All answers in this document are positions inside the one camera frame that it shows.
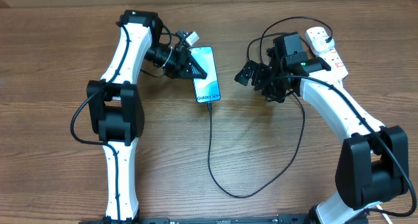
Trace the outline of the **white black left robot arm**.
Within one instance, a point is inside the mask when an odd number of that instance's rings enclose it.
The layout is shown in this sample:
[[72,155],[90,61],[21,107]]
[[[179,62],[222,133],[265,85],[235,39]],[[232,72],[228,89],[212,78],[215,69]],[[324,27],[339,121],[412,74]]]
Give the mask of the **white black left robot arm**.
[[100,223],[138,223],[135,160],[145,121],[137,87],[142,64],[149,61],[169,78],[205,79],[208,73],[191,54],[196,32],[172,34],[158,13],[149,11],[126,10],[116,24],[120,39],[112,61],[99,80],[88,82],[87,98],[74,113],[70,131],[76,141],[87,143],[76,135],[75,122],[88,107],[96,144],[106,156],[108,202]]

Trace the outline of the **white power strip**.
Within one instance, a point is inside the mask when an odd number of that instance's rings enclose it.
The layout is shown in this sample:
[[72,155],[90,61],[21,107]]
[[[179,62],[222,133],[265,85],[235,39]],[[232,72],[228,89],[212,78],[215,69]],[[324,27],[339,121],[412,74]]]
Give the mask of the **white power strip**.
[[[311,27],[306,30],[305,37],[308,41],[308,44],[310,45],[311,39],[316,39],[319,37],[330,37],[328,33],[326,32],[324,27]],[[341,60],[337,50],[335,49],[335,46],[333,49],[331,49],[328,52],[325,52],[321,54],[320,56],[315,55],[316,57],[321,57],[324,59],[328,65],[331,67],[332,73],[335,75],[336,79],[339,81],[339,83],[342,84],[343,79],[348,75],[348,71],[346,69],[346,66],[344,65],[343,61]]]

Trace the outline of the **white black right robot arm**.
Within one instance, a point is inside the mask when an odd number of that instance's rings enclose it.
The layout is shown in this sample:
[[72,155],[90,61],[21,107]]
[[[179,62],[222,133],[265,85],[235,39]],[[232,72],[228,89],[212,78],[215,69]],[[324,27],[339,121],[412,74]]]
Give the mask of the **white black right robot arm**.
[[342,145],[336,192],[299,216],[300,222],[366,223],[381,203],[414,192],[408,138],[401,127],[387,127],[371,116],[344,89],[348,71],[324,28],[309,28],[305,37],[313,57],[304,51],[298,33],[285,33],[268,49],[268,63],[247,61],[235,80],[277,103],[292,94],[304,99]]

